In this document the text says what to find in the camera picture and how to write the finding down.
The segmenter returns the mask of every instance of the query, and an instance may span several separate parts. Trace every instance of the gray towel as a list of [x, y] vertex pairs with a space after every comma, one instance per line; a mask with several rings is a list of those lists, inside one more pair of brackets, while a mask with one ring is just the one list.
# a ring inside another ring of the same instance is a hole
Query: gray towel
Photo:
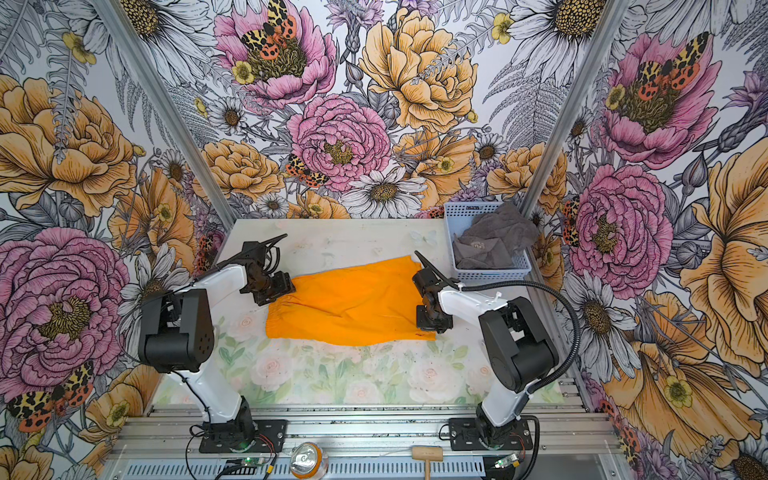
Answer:
[[511, 202], [495, 212], [472, 218], [472, 225], [459, 237], [454, 234], [456, 268], [462, 270], [503, 270], [512, 268], [512, 257], [533, 245], [536, 226], [523, 217]]

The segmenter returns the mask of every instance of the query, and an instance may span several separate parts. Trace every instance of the black cable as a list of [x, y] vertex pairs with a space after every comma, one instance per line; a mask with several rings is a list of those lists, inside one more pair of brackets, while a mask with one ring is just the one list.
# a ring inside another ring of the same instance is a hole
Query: black cable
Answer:
[[178, 375], [179, 378], [181, 379], [181, 382], [184, 383], [185, 385], [187, 385], [187, 388], [190, 390], [190, 392], [192, 392], [192, 395], [197, 397], [197, 400], [200, 401], [200, 404], [203, 406], [203, 410], [205, 410], [205, 414], [208, 415], [208, 422], [211, 423], [211, 420], [210, 420], [210, 409], [209, 409], [208, 405], [206, 405], [206, 403], [203, 401], [203, 398], [200, 397], [197, 394], [197, 392], [194, 391], [194, 389], [192, 388], [192, 385], [190, 385], [189, 380], [187, 379], [187, 377], [181, 375], [176, 370], [171, 370], [170, 372], [171, 373], [175, 373], [176, 375]]
[[[192, 429], [198, 427], [201, 432], [198, 433], [192, 433]], [[192, 441], [195, 439], [200, 438], [201, 436], [205, 435], [205, 430], [203, 430], [203, 427], [199, 425], [192, 425], [190, 427], [190, 441], [187, 442], [187, 447], [184, 449], [184, 463], [187, 464], [187, 472], [190, 474], [190, 477], [192, 477], [192, 480], [197, 480], [197, 477], [194, 476], [194, 473], [192, 473], [192, 468], [190, 467], [190, 445], [192, 445]]]
[[440, 427], [440, 430], [438, 430], [438, 431], [437, 431], [437, 438], [441, 439], [443, 442], [445, 442], [445, 441], [448, 441], [448, 440], [450, 440], [450, 439], [451, 439], [451, 437], [450, 437], [450, 436], [449, 436], [447, 439], [444, 439], [444, 438], [442, 437], [442, 430], [443, 430], [445, 427], [447, 427], [447, 426], [449, 426], [449, 424], [447, 424], [447, 423], [446, 423], [446, 424], [444, 424], [442, 427]]
[[571, 367], [571, 364], [574, 362], [574, 360], [576, 360], [576, 355], [578, 355], [578, 350], [581, 346], [581, 325], [579, 323], [576, 310], [574, 309], [573, 305], [571, 305], [571, 302], [569, 302], [567, 298], [565, 298], [554, 288], [539, 282], [532, 282], [530, 280], [507, 280], [504, 282], [487, 283], [485, 285], [465, 286], [462, 290], [465, 292], [478, 292], [480, 290], [490, 290], [494, 288], [502, 288], [505, 286], [529, 286], [531, 288], [544, 290], [546, 293], [549, 293], [563, 304], [565, 309], [568, 311], [568, 315], [571, 317], [571, 322], [573, 323], [574, 339], [573, 343], [571, 344], [571, 351], [568, 352], [568, 356], [565, 357], [563, 363], [561, 363], [554, 372], [527, 388], [528, 395], [531, 395], [541, 387], [549, 385], [550, 383], [560, 378], [566, 372], [566, 370]]
[[538, 417], [536, 415], [520, 415], [523, 420], [531, 420], [536, 426], [536, 432], [533, 437], [533, 451], [531, 452], [531, 459], [528, 460], [528, 466], [525, 467], [525, 472], [517, 480], [525, 480], [531, 474], [533, 466], [536, 464], [536, 458], [538, 457], [538, 443], [541, 440], [541, 427], [538, 424]]
[[222, 470], [221, 472], [219, 472], [219, 475], [216, 475], [216, 478], [214, 478], [214, 480], [221, 480], [221, 477], [225, 475], [229, 475], [230, 473], [237, 472], [241, 468], [243, 468], [243, 465], [230, 465], [226, 467], [224, 470]]

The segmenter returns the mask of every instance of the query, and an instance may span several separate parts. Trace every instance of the blue plastic basket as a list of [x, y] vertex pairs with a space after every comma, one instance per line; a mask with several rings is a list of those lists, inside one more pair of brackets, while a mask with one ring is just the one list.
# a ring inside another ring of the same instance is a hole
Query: blue plastic basket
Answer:
[[459, 237], [472, 225], [472, 217], [495, 212], [503, 202], [448, 202], [445, 204], [445, 226], [448, 232], [448, 250], [451, 252], [451, 264], [461, 281], [466, 280], [522, 280], [531, 272], [531, 262], [525, 251], [512, 257], [513, 268], [506, 270], [462, 270], [456, 268], [453, 255], [454, 234]]

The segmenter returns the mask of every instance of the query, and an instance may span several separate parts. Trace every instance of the wooden mallet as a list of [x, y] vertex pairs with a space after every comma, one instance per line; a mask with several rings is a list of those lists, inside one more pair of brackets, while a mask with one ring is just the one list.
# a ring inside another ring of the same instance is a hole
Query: wooden mallet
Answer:
[[442, 462], [441, 447], [412, 447], [411, 458], [424, 460], [424, 480], [429, 480], [429, 463]]

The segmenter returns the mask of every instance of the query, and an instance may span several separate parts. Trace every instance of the black mounting plate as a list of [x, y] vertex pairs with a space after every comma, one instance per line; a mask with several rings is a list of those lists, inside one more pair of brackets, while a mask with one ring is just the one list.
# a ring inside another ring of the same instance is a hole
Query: black mounting plate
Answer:
[[[273, 445], [275, 445], [275, 452], [280, 453], [283, 451], [283, 441], [286, 436], [286, 426], [288, 421], [286, 420], [258, 420], [253, 422], [256, 426], [256, 433], [267, 437]], [[232, 453], [235, 452], [231, 445], [223, 445], [220, 443], [214, 443], [207, 435], [203, 436], [200, 442], [200, 453]], [[237, 451], [239, 453], [269, 453], [270, 447], [258, 437], [253, 444], [246, 450]]]
[[[533, 449], [533, 439], [531, 433], [528, 431], [527, 422], [518, 422], [518, 427], [512, 429], [509, 434], [509, 439], [499, 450], [522, 450], [525, 448], [528, 451]], [[449, 432], [451, 432], [451, 450], [454, 452], [467, 452], [469, 450], [488, 450], [485, 445], [480, 442], [480, 433], [475, 425], [474, 418], [463, 419], [449, 419], [448, 420]]]

